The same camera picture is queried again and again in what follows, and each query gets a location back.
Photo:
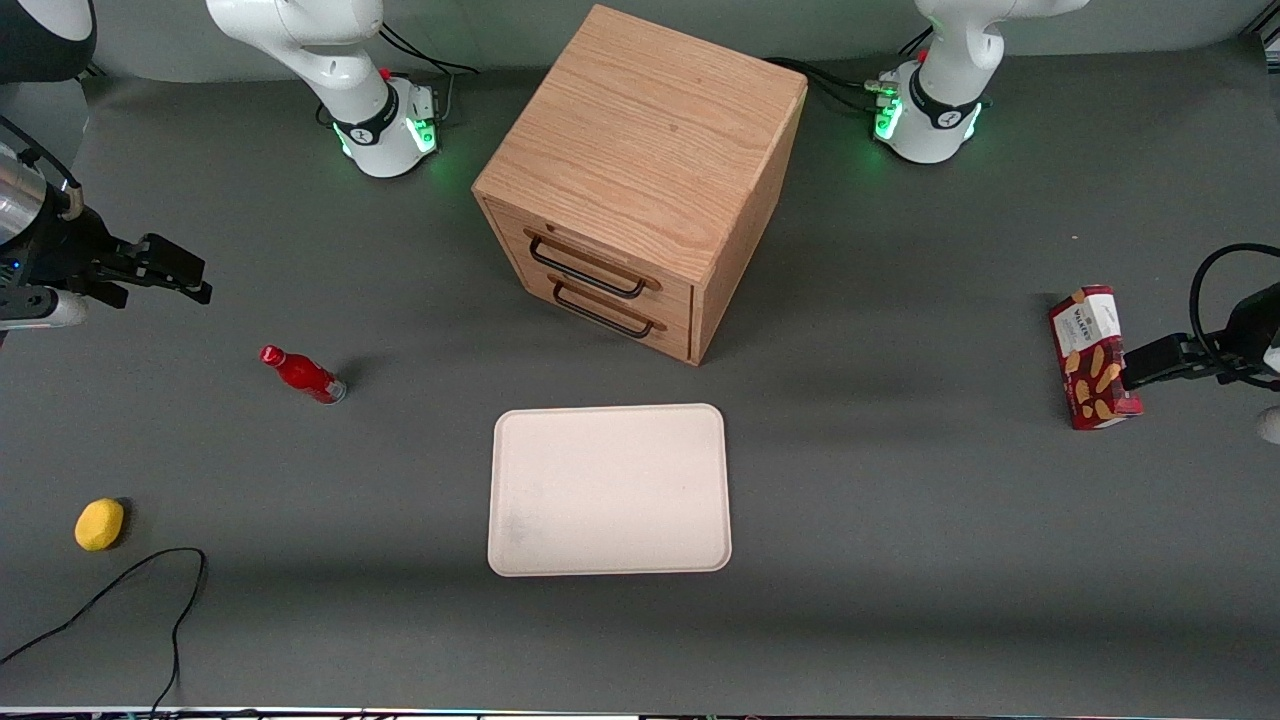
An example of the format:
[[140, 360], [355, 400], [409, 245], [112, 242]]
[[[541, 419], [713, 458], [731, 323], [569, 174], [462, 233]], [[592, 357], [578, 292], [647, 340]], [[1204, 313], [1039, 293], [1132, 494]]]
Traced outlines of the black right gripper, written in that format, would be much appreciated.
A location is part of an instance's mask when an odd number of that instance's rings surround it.
[[20, 233], [20, 284], [64, 290], [124, 307], [123, 284], [178, 292], [201, 305], [212, 300], [204, 281], [205, 260], [160, 234], [137, 242], [115, 237], [102, 218], [86, 209], [67, 220], [41, 211]]

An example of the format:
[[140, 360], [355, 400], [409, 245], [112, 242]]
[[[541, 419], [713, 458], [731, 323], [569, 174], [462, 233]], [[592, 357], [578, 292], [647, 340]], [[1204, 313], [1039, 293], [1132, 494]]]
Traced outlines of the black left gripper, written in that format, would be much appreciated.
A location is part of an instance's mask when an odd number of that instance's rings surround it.
[[1123, 387], [1138, 391], [1153, 383], [1193, 377], [1224, 377], [1230, 366], [1239, 382], [1277, 387], [1279, 286], [1260, 290], [1231, 310], [1225, 327], [1225, 359], [1213, 340], [1156, 340], [1124, 355]]

